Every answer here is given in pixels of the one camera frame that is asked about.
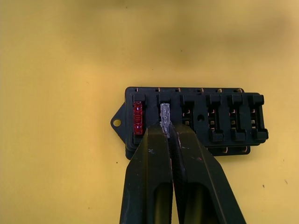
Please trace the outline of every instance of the black plastic housing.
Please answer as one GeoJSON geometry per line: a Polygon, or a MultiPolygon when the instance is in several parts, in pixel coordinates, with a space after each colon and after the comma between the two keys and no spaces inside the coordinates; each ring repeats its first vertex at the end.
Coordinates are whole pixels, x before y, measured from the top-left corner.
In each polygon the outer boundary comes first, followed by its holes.
{"type": "Polygon", "coordinates": [[[143,104],[143,129],[161,121],[160,104],[170,104],[173,124],[188,125],[214,156],[248,154],[250,146],[268,139],[264,127],[263,95],[240,88],[155,88],[128,87],[125,103],[111,120],[111,126],[126,144],[131,159],[142,135],[133,134],[133,103],[143,104]],[[114,126],[114,120],[121,120],[114,126]]]}

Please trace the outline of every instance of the red blade fuse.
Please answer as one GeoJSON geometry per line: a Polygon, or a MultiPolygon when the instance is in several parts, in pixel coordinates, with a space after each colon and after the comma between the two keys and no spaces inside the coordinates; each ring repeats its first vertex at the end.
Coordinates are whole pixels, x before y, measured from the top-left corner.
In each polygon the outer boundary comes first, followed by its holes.
{"type": "Polygon", "coordinates": [[[134,102],[134,134],[142,135],[143,134],[143,122],[142,122],[142,102],[134,102]]]}

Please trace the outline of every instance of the mounting hole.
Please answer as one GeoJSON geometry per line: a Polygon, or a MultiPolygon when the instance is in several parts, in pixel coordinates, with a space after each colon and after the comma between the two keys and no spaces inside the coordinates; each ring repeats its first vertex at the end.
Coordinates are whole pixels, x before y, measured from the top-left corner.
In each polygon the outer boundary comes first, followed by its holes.
{"type": "Polygon", "coordinates": [[[121,120],[119,120],[119,119],[115,119],[115,120],[113,121],[113,125],[114,125],[115,127],[119,127],[119,126],[121,125],[121,120]]]}
{"type": "Polygon", "coordinates": [[[202,115],[202,114],[198,115],[198,116],[197,116],[197,120],[198,120],[198,121],[204,121],[204,120],[205,120],[204,115],[202,115]]]}

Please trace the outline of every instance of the yellow surface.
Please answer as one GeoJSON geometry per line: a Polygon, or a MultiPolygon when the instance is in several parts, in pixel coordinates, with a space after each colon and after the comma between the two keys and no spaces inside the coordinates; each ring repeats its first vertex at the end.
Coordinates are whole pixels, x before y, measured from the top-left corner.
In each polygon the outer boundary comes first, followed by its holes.
{"type": "Polygon", "coordinates": [[[119,222],[132,85],[263,94],[270,139],[217,159],[249,224],[299,223],[298,4],[2,0],[0,223],[119,222]]]}

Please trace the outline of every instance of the yellow background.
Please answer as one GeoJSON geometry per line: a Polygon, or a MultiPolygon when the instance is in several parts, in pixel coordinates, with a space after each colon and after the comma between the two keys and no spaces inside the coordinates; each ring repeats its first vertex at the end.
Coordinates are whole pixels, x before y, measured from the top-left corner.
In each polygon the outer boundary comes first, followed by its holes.
{"type": "Polygon", "coordinates": [[[0,223],[119,222],[128,160],[110,119],[132,85],[263,94],[270,139],[217,160],[248,223],[299,223],[298,12],[295,0],[2,0],[0,223]]]}

